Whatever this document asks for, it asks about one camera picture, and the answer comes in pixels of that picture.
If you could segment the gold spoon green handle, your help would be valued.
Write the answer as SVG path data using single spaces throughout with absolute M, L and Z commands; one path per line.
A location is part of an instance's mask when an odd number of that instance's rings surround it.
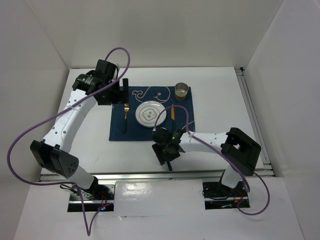
M 172 171 L 173 171 L 173 168 L 172 168 L 172 166 L 171 166 L 170 161 L 167 161 L 166 163 L 167 163 L 167 166 L 168 166 L 169 171 L 172 172 Z

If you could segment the gold fork green handle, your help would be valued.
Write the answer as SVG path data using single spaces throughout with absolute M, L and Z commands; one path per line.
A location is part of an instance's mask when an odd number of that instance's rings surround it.
M 125 103 L 124 104 L 124 121 L 123 121 L 123 133 L 126 133 L 127 132 L 127 118 L 128 118 L 128 112 L 130 110 L 130 104 L 129 103 Z

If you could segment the gold knife green handle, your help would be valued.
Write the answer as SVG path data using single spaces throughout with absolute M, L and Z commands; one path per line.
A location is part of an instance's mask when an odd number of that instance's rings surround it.
M 171 106 L 172 131 L 176 131 L 176 117 L 174 105 Z

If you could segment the clear glass cup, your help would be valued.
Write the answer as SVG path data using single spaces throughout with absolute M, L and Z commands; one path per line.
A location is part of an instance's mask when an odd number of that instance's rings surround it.
M 174 86 L 174 96 L 178 101 L 183 101 L 188 95 L 189 86 L 183 82 L 179 82 Z

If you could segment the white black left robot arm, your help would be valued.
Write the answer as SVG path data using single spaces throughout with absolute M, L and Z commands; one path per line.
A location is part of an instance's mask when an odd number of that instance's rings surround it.
M 89 74 L 79 75 L 72 88 L 64 113 L 41 141 L 34 140 L 30 150 L 38 164 L 81 188 L 81 194 L 92 200 L 100 194 L 112 196 L 111 190 L 99 184 L 98 179 L 84 170 L 79 159 L 70 154 L 74 138 L 85 117 L 95 105 L 127 104 L 129 80 L 123 78 L 123 86 L 112 78 Z

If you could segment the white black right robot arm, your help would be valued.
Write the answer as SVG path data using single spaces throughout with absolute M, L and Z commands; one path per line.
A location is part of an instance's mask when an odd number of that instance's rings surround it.
M 181 153 L 202 152 L 221 156 L 229 166 L 218 184 L 220 194 L 230 196 L 240 181 L 250 192 L 246 177 L 255 173 L 262 148 L 239 128 L 232 127 L 222 133 L 199 133 L 185 129 L 171 133 L 158 127 L 152 131 L 152 141 L 152 149 L 160 165 L 170 163 Z

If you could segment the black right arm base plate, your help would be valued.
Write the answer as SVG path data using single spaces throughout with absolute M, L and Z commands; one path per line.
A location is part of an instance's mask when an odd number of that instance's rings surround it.
M 227 198 L 248 196 L 242 181 L 238 182 L 235 188 L 229 188 L 220 182 L 203 182 L 202 186 L 204 197 L 209 199 L 226 200 Z

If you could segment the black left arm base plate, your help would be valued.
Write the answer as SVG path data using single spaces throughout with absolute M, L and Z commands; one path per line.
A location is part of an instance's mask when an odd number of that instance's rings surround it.
M 88 189 L 79 188 L 74 184 L 72 185 L 70 191 L 77 196 L 82 194 L 85 200 L 101 200 L 107 202 L 114 199 L 114 194 L 112 190 L 106 185 L 99 184 L 98 182 L 93 182 Z

